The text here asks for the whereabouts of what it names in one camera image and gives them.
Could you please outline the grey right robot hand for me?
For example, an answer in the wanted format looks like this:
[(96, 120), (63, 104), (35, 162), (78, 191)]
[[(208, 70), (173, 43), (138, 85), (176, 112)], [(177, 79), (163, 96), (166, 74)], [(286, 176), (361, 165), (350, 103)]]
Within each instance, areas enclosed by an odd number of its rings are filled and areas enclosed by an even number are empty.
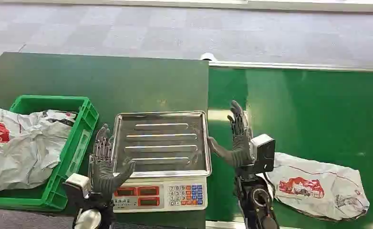
[(207, 142), (212, 153), (222, 158), (228, 165), (238, 168), (253, 163), (250, 155), (250, 134), (247, 119), (240, 104), (231, 101), (230, 111), (233, 116), (228, 115), (232, 132), (232, 149), (228, 150), (219, 145), (213, 137), (208, 137)]

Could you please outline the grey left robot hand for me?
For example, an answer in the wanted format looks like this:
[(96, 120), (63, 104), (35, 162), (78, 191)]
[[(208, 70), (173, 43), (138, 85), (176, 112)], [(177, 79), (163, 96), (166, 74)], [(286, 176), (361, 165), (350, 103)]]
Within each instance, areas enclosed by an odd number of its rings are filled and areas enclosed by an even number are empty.
[(89, 162), (92, 191), (101, 194), (107, 202), (112, 200), (114, 192), (133, 174), (136, 167), (136, 162), (128, 158), (122, 163), (122, 171), (114, 174), (111, 160), (113, 140), (109, 126), (103, 124), (96, 133)]

